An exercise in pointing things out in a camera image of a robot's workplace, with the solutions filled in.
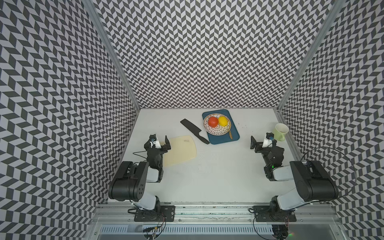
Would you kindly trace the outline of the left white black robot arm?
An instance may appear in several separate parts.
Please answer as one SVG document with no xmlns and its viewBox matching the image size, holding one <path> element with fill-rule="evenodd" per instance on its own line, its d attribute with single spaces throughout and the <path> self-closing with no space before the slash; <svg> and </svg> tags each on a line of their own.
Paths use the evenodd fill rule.
<svg viewBox="0 0 384 240">
<path fill-rule="evenodd" d="M 160 183 L 164 174 L 164 154 L 171 150 L 167 137 L 161 145 L 157 135 L 149 136 L 144 144 L 146 160 L 138 163 L 123 161 L 115 174 L 108 191 L 109 199 L 129 201 L 141 211 L 159 213 L 160 200 L 146 192 L 146 183 Z"/>
</svg>

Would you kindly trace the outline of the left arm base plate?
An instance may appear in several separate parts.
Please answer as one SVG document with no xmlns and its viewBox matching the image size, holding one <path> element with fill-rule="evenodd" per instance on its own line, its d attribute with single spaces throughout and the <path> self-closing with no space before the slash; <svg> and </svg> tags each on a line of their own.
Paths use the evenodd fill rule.
<svg viewBox="0 0 384 240">
<path fill-rule="evenodd" d="M 137 209 L 134 216 L 135 222 L 173 222 L 175 219 L 176 206 L 160 206 L 156 211 Z"/>
</svg>

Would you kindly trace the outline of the cream cutting board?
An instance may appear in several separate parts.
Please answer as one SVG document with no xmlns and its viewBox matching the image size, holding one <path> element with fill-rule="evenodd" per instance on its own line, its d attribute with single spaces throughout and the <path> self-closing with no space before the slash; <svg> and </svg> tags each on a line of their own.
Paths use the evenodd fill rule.
<svg viewBox="0 0 384 240">
<path fill-rule="evenodd" d="M 170 167 L 196 158 L 197 148 L 191 136 L 169 139 L 171 149 L 163 155 L 164 167 Z"/>
</svg>

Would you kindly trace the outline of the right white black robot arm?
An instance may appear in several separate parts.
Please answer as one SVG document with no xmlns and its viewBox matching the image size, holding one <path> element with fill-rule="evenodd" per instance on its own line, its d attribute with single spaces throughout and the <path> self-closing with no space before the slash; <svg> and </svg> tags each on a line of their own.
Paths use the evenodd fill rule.
<svg viewBox="0 0 384 240">
<path fill-rule="evenodd" d="M 272 198 L 266 212 L 292 212 L 314 202 L 331 201 L 339 197 L 336 183 L 319 161 L 291 161 L 283 166 L 285 149 L 277 146 L 273 133 L 266 133 L 262 142 L 251 136 L 250 149 L 262 155 L 264 173 L 269 181 L 295 182 L 292 190 Z"/>
</svg>

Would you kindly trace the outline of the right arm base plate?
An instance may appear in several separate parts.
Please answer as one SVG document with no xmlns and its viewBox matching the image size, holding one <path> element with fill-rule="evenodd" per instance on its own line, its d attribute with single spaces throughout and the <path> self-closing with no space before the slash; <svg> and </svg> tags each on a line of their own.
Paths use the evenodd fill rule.
<svg viewBox="0 0 384 240">
<path fill-rule="evenodd" d="M 294 211 L 283 211 L 277 208 L 276 211 L 270 210 L 269 206 L 253 206 L 253 213 L 257 222 L 277 223 L 289 222 L 294 223 L 297 221 Z"/>
</svg>

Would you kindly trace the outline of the black cleaver knife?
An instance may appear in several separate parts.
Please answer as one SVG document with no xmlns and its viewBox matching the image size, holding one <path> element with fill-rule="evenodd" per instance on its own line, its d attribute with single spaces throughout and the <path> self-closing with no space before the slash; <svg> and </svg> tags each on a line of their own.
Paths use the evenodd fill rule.
<svg viewBox="0 0 384 240">
<path fill-rule="evenodd" d="M 189 131 L 191 131 L 191 133 L 193 133 L 193 135 L 195 135 L 200 141 L 202 141 L 203 143 L 205 143 L 206 145 L 209 145 L 210 142 L 205 139 L 204 137 L 202 137 L 200 135 L 200 132 L 202 131 L 200 128 L 198 128 L 196 125 L 194 125 L 193 123 L 191 123 L 189 120 L 187 119 L 183 119 L 180 121 L 180 123 L 186 127 Z"/>
</svg>

